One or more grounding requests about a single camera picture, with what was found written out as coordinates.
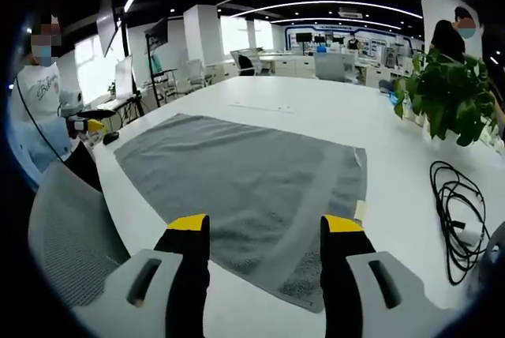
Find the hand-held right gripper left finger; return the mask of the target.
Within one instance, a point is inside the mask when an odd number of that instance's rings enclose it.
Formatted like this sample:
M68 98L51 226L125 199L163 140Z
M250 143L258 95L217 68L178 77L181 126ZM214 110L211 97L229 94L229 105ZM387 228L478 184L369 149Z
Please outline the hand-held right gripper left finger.
M202 337L210 274L210 218L169 223L105 280L103 293L73 312L94 337Z

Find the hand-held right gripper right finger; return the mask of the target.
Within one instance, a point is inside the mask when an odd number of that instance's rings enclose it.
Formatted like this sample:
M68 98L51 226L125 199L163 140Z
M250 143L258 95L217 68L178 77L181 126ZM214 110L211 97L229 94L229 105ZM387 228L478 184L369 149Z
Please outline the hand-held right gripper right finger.
M322 216L320 260L327 337L434 337L458 314L433 304L421 278L375 251L353 220Z

